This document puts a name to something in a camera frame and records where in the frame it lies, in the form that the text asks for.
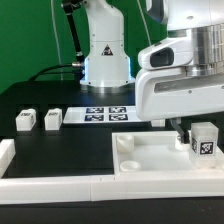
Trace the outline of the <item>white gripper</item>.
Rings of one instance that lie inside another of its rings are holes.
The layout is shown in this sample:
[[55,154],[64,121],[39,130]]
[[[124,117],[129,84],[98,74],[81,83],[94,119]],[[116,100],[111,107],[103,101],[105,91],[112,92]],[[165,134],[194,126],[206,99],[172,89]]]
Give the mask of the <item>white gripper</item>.
[[135,105],[140,120],[171,118],[183,143],[181,117],[224,111],[224,72],[188,77],[182,68],[141,69],[135,81]]

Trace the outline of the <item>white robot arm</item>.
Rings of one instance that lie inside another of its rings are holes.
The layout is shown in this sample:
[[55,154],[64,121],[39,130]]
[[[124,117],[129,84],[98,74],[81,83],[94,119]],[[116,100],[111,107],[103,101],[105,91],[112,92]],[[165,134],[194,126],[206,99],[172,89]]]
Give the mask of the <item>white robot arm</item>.
[[224,0],[146,0],[147,14],[167,26],[167,37],[140,51],[130,75],[122,13],[106,0],[84,0],[90,31],[81,85],[103,92],[135,85],[143,121],[224,111]]

